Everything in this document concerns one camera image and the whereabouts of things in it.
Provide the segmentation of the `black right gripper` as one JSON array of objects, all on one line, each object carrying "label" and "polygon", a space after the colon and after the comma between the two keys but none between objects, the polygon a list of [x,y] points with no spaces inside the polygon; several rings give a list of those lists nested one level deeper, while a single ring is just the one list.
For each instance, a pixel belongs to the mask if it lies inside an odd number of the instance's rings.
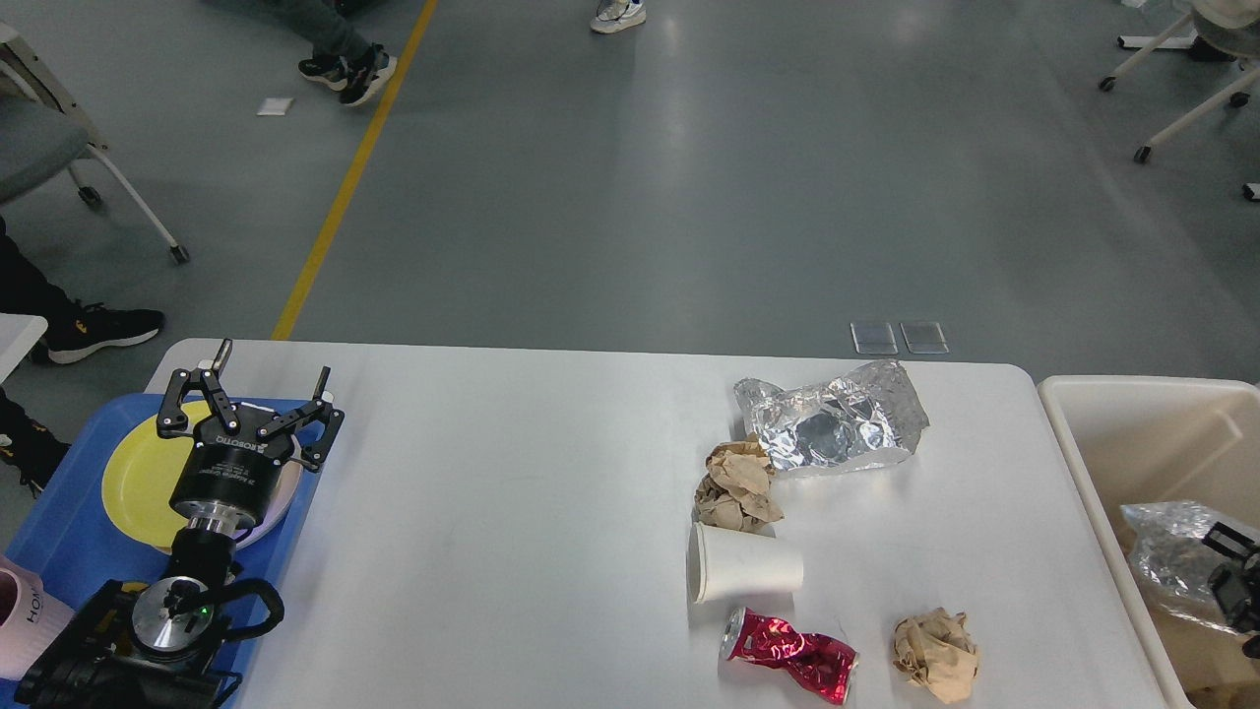
[{"label": "black right gripper", "polygon": [[1259,659],[1259,570],[1257,565],[1242,565],[1255,555],[1257,544],[1232,526],[1215,523],[1203,536],[1203,545],[1236,560],[1223,562],[1212,570],[1210,589],[1228,628],[1246,633],[1244,655]]}]

